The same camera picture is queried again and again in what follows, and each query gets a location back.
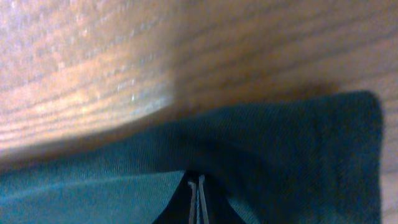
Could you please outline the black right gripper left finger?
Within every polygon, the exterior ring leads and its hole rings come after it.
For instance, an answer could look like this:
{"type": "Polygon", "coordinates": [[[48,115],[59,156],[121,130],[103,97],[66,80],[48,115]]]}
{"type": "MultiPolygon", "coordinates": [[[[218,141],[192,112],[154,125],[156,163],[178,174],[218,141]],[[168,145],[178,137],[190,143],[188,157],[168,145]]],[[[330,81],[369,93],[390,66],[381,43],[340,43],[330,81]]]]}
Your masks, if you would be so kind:
{"type": "Polygon", "coordinates": [[[184,173],[166,208],[153,224],[196,224],[197,174],[184,173]]]}

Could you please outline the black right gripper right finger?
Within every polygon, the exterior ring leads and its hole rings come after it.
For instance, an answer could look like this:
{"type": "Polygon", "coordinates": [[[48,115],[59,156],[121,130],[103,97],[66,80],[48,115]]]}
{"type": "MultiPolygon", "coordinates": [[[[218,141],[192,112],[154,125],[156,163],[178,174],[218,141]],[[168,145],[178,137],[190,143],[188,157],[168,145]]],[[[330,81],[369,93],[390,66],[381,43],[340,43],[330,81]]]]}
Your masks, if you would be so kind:
{"type": "Polygon", "coordinates": [[[198,178],[198,223],[245,224],[211,177],[198,178]]]}

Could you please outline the black t-shirt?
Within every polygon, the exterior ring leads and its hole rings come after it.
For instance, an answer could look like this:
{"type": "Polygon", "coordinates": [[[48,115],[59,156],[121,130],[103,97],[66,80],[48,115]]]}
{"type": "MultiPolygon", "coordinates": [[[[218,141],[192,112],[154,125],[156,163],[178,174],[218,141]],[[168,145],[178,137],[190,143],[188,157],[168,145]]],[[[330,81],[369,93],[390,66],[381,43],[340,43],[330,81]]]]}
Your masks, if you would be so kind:
{"type": "Polygon", "coordinates": [[[153,223],[184,173],[245,223],[380,223],[383,115],[357,91],[163,124],[1,176],[2,223],[153,223]]]}

